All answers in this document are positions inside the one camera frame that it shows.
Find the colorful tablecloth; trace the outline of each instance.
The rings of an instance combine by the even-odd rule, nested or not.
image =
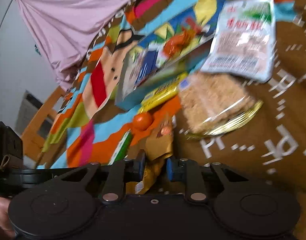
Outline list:
[[[121,8],[90,45],[52,126],[40,164],[64,168],[91,161],[107,163],[128,129],[132,129],[135,145],[169,113],[176,119],[174,137],[181,149],[174,153],[177,157],[200,165],[220,161],[268,183],[306,189],[306,0],[276,0],[280,22],[273,76],[265,84],[241,78],[251,94],[264,101],[255,118],[242,128],[216,138],[187,140],[181,133],[185,118],[175,97],[155,110],[148,130],[138,131],[131,121],[139,106],[124,112],[109,99],[125,54],[142,37],[159,26],[165,28],[166,21],[190,7],[195,19],[216,21],[224,1],[132,0]],[[304,25],[292,22],[294,2],[295,9],[303,11]]]

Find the orange fruit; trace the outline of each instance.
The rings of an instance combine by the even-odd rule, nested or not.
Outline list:
[[[148,112],[137,114],[133,118],[134,128],[145,131],[153,123],[153,117]]]

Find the gray wall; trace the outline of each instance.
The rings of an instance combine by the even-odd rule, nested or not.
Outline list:
[[[0,0],[0,23],[10,1]],[[17,3],[12,0],[0,29],[0,121],[13,129],[25,90],[44,102],[57,87],[34,45]]]

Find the bread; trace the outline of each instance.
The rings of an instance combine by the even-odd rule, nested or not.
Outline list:
[[[227,74],[197,72],[179,85],[183,114],[193,133],[204,133],[247,111],[255,100]]]

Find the pink curtain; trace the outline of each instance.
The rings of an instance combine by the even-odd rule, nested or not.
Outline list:
[[[56,81],[67,90],[92,39],[130,0],[16,0]]]

